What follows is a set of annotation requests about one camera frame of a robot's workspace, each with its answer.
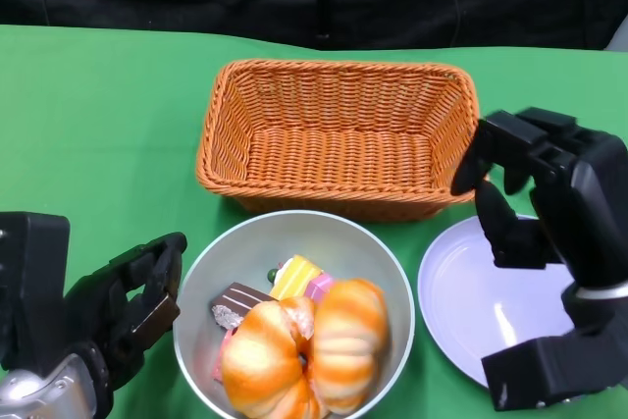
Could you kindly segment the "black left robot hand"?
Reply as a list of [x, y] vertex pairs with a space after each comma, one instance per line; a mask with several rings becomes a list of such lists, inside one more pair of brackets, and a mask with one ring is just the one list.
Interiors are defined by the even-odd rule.
[[69, 340], [96, 344], [112, 390], [127, 384], [144, 352], [172, 330], [186, 248], [182, 233], [157, 237], [79, 279], [65, 296]]

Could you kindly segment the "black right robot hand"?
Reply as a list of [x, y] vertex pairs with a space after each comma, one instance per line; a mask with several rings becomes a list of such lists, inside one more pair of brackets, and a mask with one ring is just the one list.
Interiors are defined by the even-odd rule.
[[450, 191], [475, 193], [500, 268], [565, 265], [585, 289], [627, 281], [627, 147], [572, 116], [528, 108], [480, 120]]

